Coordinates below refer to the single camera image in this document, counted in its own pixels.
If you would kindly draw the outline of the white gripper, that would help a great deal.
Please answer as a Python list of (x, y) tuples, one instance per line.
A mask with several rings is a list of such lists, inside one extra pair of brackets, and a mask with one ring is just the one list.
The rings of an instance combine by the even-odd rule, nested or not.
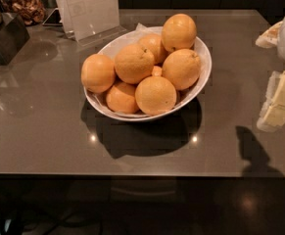
[[(256, 45), (261, 48), (277, 46), (278, 55), (285, 61), (285, 17), (283, 21), (275, 23), (257, 40)], [(268, 80), (265, 102), (261, 107), (257, 128), (274, 132), (285, 124), (285, 71), (274, 71)]]

